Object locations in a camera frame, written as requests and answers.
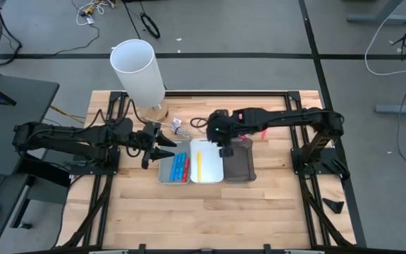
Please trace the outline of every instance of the white tray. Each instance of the white tray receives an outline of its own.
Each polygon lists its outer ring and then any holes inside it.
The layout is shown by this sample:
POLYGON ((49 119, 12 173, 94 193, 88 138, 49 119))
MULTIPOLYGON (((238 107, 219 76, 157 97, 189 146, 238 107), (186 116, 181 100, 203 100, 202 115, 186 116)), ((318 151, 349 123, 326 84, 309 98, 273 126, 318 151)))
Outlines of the white tray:
POLYGON ((206 138, 190 141, 190 180, 194 183, 218 183, 223 180, 223 160, 220 148, 206 138), (202 153, 202 181, 198 181, 197 153, 202 153))

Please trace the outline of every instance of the white cylinder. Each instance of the white cylinder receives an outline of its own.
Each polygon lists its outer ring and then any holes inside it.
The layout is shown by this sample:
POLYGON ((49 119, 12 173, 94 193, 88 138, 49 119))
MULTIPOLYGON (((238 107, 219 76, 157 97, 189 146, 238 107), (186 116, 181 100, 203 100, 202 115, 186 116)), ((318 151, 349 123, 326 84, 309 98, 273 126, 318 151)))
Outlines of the white cylinder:
POLYGON ((136 107, 154 107, 166 91, 153 47, 143 40, 127 40, 111 53, 111 65, 136 107))

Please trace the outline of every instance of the gray floor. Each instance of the gray floor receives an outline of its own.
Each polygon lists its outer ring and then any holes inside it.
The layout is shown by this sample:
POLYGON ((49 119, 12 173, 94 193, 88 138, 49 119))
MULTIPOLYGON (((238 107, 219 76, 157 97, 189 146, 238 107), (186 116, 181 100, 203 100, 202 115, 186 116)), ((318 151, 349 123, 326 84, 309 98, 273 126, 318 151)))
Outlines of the gray floor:
MULTIPOLYGON (((377 25, 346 23, 347 12, 373 13, 384 2, 307 0, 319 52, 363 54, 377 25)), ((129 7, 140 11, 136 3, 129 7)), ((159 53, 310 53, 297 1, 168 0, 148 1, 144 7, 163 37, 156 40, 144 31, 141 36, 159 53)), ((406 14, 406 1, 396 13, 406 14)), ((75 24, 75 9, 69 0, 11 0, 3 15, 24 44, 21 53, 53 53, 84 45, 96 32, 75 24)), ((97 14, 94 19, 101 37, 75 53, 109 53, 112 46, 135 38, 122 6, 107 8, 103 16, 97 14)), ((135 22, 142 28, 139 20, 135 22)), ((397 47, 389 41, 404 32, 406 27, 383 28, 370 53, 395 54, 397 47)), ((0 53, 10 52, 8 42, 2 39, 0 53)), ((367 245, 406 250, 406 163, 396 150, 396 118, 373 111, 375 104, 400 102, 406 73, 374 76, 358 60, 327 60, 322 65, 333 106, 346 118, 343 143, 367 245)), ((319 89, 312 60, 159 59, 159 66, 169 89, 319 89)), ((396 71, 405 69, 406 61, 371 61, 370 66, 375 71, 396 71)), ((86 114, 92 90, 121 89, 108 59, 15 60, 1 67, 0 73, 58 82, 61 88, 54 104, 78 115, 86 114)), ((47 117, 75 125, 56 112, 47 117)), ((406 155, 406 116, 401 127, 401 148, 406 155)), ((5 232, 0 253, 50 247, 59 230, 60 211, 60 205, 34 202, 24 220, 35 227, 5 232)))

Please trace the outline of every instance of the wooden tabletop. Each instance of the wooden tabletop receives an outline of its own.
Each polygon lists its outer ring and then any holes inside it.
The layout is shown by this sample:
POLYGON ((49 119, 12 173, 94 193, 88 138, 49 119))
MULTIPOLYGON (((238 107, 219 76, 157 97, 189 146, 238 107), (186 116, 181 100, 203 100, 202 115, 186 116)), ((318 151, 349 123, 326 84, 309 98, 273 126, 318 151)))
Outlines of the wooden tabletop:
MULTIPOLYGON (((86 124, 98 109, 106 112, 110 92, 92 93, 86 124)), ((300 94, 303 107, 321 107, 317 91, 300 91, 300 94)), ((190 119, 208 117, 216 109, 285 110, 283 97, 167 97, 166 101, 169 115, 164 122, 170 123, 175 117, 181 119, 193 138, 205 135, 190 127, 190 119)), ((142 128, 132 109, 128 117, 133 120, 135 130, 142 128)), ((102 120, 98 119, 97 124, 102 125, 102 120)), ((178 138, 166 126, 162 130, 166 137, 178 138)), ((313 132, 310 128, 308 131, 312 138, 313 132)), ((150 163, 148 170, 141 169, 142 156, 130 158, 122 148, 119 172, 112 185, 104 248, 137 249, 141 243, 146 243, 148 249, 261 249, 265 243, 280 249, 308 248, 300 185, 290 159, 289 128, 270 128, 263 140, 261 133, 250 138, 254 141, 257 175, 257 180, 251 183, 163 186, 157 179, 158 162, 150 163)), ((93 179, 84 176, 71 188, 59 245, 72 236, 87 215, 93 179)), ((337 176, 319 175, 318 180, 323 198, 345 201, 337 176)), ((334 214, 326 205, 324 210, 344 237, 354 243, 347 204, 341 214, 334 214)), ((322 243, 319 221, 312 214, 318 243, 322 243)), ((97 226, 92 231, 91 243, 94 243, 97 226)))

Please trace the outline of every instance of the yellow pen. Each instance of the yellow pen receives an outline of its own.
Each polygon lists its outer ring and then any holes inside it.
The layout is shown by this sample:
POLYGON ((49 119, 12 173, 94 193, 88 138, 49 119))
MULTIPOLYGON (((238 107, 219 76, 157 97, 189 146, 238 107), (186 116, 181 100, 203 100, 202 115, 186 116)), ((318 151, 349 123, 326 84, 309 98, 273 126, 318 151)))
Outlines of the yellow pen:
POLYGON ((198 181, 202 181, 202 153, 197 153, 197 162, 198 162, 198 181))

